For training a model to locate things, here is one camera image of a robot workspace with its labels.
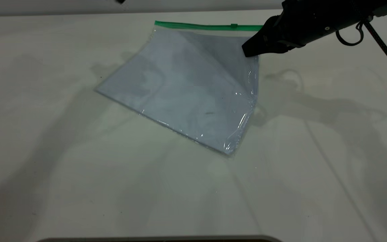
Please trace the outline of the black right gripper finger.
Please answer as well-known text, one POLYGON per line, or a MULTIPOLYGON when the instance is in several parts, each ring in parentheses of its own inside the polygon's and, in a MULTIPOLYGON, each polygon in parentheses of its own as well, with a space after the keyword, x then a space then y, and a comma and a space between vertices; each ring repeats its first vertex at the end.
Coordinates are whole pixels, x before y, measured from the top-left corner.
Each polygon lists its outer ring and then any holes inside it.
POLYGON ((247 57, 254 57, 266 53, 286 53, 294 48, 302 48, 304 45, 287 45, 279 42, 247 41, 247 57))
MULTIPOLYGON (((259 40, 263 40, 265 42, 273 42, 272 40, 269 40, 268 38, 268 34, 271 33, 272 29, 273 29, 273 26, 275 24, 275 22, 278 20, 278 16, 272 16, 270 17, 266 23, 264 23, 264 25, 262 26, 262 28, 253 36, 251 37, 249 40, 250 41, 259 41, 259 40)), ((244 53, 244 56, 247 57, 247 41, 245 43, 243 43, 242 45, 242 50, 243 50, 243 53, 244 53)))

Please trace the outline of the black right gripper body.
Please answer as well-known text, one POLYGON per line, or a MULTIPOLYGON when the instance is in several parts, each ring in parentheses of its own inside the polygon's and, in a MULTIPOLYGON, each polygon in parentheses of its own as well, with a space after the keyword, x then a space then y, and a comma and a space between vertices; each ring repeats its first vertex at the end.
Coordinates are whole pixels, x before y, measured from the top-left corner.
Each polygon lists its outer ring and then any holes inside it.
POLYGON ((285 0, 281 34, 284 41, 305 46, 359 23, 385 4, 387 0, 285 0))

